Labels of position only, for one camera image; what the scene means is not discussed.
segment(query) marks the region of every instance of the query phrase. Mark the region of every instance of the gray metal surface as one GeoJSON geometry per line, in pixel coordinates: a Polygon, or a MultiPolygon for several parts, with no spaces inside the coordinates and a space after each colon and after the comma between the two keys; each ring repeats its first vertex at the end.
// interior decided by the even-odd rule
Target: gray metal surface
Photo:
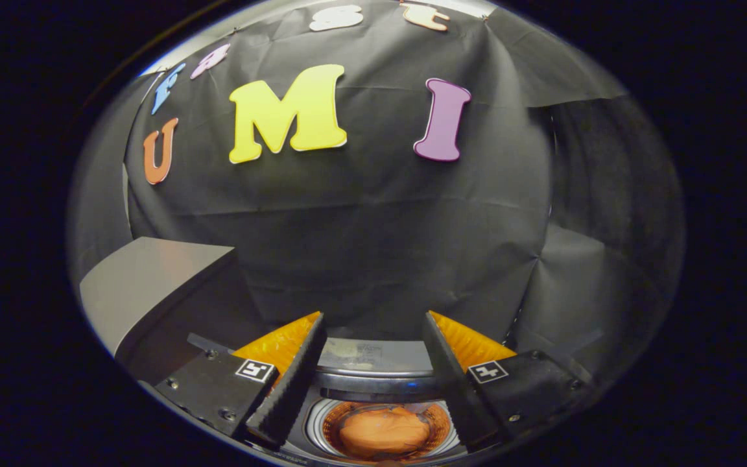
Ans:
{"type": "Polygon", "coordinates": [[[330,337],[319,370],[349,376],[418,377],[432,373],[421,341],[366,341],[330,337]]]}
{"type": "Polygon", "coordinates": [[[146,313],[231,247],[140,237],[94,266],[80,283],[82,307],[109,352],[146,313]]]}

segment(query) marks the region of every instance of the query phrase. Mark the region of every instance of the black fabric backdrop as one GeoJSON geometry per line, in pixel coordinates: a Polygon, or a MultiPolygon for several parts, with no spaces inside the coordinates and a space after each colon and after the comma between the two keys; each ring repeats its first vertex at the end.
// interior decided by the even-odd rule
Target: black fabric backdrop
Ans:
{"type": "Polygon", "coordinates": [[[336,337],[417,339],[433,309],[608,387],[658,328],[682,262],[681,194],[652,125],[600,66],[506,10],[441,8],[441,33],[393,2],[356,3],[355,27],[311,32],[315,5],[197,51],[155,115],[148,93],[125,154],[134,237],[235,247],[268,329],[321,310],[336,337]],[[348,142],[232,165],[229,94],[265,80],[282,97],[328,63],[345,68],[348,142]],[[412,151],[431,77],[472,94],[455,163],[412,151]],[[142,141],[174,117],[172,169],[151,186],[142,141]]]}
{"type": "MultiPolygon", "coordinates": [[[[2,465],[255,464],[112,360],[77,309],[62,248],[83,141],[60,146],[62,130],[119,63],[205,4],[0,2],[2,465]]],[[[688,248],[672,312],[607,398],[490,465],[747,465],[747,5],[513,6],[643,103],[676,157],[688,248]]]]}

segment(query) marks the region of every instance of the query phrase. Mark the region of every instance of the orange object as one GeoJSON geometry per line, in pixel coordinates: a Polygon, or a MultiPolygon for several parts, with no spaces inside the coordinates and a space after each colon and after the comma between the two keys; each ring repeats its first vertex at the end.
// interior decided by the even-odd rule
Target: orange object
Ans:
{"type": "Polygon", "coordinates": [[[302,348],[303,341],[313,328],[313,323],[320,313],[321,311],[315,311],[315,313],[284,325],[232,352],[232,355],[275,365],[279,373],[278,379],[276,379],[276,383],[278,383],[287,369],[290,368],[290,364],[293,363],[293,359],[296,358],[296,354],[302,348]]]}
{"type": "Polygon", "coordinates": [[[362,458],[413,452],[426,443],[430,434],[428,423],[402,407],[354,414],[338,432],[345,448],[362,458]]]}
{"type": "Polygon", "coordinates": [[[463,326],[453,319],[434,313],[434,311],[429,310],[428,313],[434,318],[434,322],[440,328],[445,341],[448,342],[448,346],[454,352],[454,356],[457,357],[457,362],[460,363],[464,373],[469,366],[517,355],[511,349],[505,348],[468,326],[463,326]]]}
{"type": "Polygon", "coordinates": [[[177,118],[170,119],[163,125],[163,160],[157,167],[154,166],[154,142],[157,141],[160,131],[155,130],[143,140],[143,172],[150,184],[162,182],[169,174],[172,167],[172,137],[177,125],[177,118]]]}

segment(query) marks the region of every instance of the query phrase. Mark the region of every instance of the wrinkled fabric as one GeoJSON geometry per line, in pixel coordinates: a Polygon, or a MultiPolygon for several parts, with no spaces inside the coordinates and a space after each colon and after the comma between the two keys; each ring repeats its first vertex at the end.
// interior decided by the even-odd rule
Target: wrinkled fabric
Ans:
{"type": "Polygon", "coordinates": [[[143,101],[125,154],[134,237],[235,247],[271,325],[321,310],[332,335],[418,340],[434,310],[520,352],[555,349],[607,384],[655,334],[682,262],[682,196],[646,116],[583,53],[510,12],[438,8],[451,17],[441,33],[395,2],[353,4],[354,27],[311,32],[324,5],[246,27],[187,57],[155,115],[143,101]],[[228,57],[190,80],[225,43],[228,57]],[[297,152],[293,123],[279,154],[256,132],[261,157],[229,162],[234,89],[264,80],[281,98],[334,63],[345,145],[297,152]],[[412,149],[432,77],[471,92],[457,162],[412,149]],[[174,117],[172,169],[151,186],[143,139],[174,117]]]}

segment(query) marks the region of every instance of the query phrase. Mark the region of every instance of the dark background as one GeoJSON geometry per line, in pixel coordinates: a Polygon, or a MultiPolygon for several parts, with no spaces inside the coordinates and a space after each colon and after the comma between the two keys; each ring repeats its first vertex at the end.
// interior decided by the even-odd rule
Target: dark background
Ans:
{"type": "MultiPolygon", "coordinates": [[[[64,269],[69,125],[119,63],[207,3],[0,2],[0,464],[257,464],[137,389],[64,269]]],[[[505,4],[644,104],[675,156],[689,230],[649,351],[597,406],[493,465],[747,465],[747,4],[505,4]]]]}

